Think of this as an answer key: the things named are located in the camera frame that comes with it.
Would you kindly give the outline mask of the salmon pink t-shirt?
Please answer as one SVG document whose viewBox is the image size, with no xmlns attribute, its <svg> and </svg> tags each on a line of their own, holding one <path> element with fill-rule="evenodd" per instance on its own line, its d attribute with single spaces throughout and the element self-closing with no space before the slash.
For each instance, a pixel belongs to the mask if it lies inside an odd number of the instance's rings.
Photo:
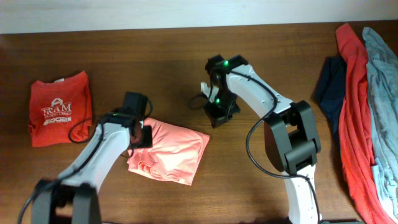
<svg viewBox="0 0 398 224">
<path fill-rule="evenodd" d="M 188 128 L 147 118 L 152 147 L 128 150 L 128 171 L 144 177 L 192 185 L 210 137 Z"/>
</svg>

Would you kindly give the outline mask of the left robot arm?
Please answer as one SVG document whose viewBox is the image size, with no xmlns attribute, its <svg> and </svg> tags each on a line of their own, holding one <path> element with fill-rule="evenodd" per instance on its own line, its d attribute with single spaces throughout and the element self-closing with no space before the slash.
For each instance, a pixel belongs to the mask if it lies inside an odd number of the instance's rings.
<svg viewBox="0 0 398 224">
<path fill-rule="evenodd" d="M 40 180 L 29 199 L 32 223 L 101 223 L 98 192 L 117 158 L 126 150 L 152 147 L 144 124 L 150 99 L 127 92 L 120 108 L 104 114 L 89 143 L 55 180 Z"/>
</svg>

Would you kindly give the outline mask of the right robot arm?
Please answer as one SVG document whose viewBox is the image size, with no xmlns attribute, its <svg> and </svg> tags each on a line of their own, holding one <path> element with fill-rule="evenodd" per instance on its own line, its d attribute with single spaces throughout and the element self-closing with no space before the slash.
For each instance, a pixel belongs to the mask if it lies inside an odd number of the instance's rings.
<svg viewBox="0 0 398 224">
<path fill-rule="evenodd" d="M 201 84 L 207 98 L 203 109 L 212 127 L 231 120 L 240 112 L 236 100 L 244 100 L 259 117 L 246 136 L 245 147 L 263 126 L 266 154 L 278 172 L 265 170 L 252 156 L 250 160 L 263 173 L 285 182 L 291 223 L 320 223 L 314 177 L 321 145 L 310 105 L 282 96 L 240 55 L 230 59 L 216 55 L 208 59 L 205 70 L 210 84 Z"/>
</svg>

